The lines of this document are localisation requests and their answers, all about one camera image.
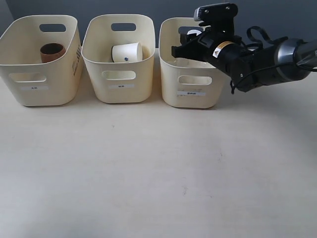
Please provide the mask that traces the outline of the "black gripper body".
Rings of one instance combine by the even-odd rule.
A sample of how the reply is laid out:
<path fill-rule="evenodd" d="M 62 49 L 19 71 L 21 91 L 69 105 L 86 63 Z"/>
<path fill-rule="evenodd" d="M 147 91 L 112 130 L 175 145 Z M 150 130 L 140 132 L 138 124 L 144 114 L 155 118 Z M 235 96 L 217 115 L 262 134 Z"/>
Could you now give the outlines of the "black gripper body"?
<path fill-rule="evenodd" d="M 239 57 L 242 38 L 228 30 L 205 29 L 198 37 L 198 61 L 208 62 L 215 67 L 225 67 Z"/>

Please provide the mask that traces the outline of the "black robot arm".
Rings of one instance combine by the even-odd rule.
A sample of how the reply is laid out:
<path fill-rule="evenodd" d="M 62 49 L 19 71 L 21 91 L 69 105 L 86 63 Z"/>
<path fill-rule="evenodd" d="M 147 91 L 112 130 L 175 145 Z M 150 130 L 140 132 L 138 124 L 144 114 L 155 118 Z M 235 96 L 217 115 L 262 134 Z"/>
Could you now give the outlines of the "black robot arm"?
<path fill-rule="evenodd" d="M 202 33 L 182 34 L 180 45 L 171 47 L 174 58 L 207 62 L 230 77 L 231 92 L 300 81 L 317 70 L 317 42 L 282 37 L 271 40 L 266 31 L 253 26 L 247 30 L 253 41 L 225 30 L 206 28 Z"/>

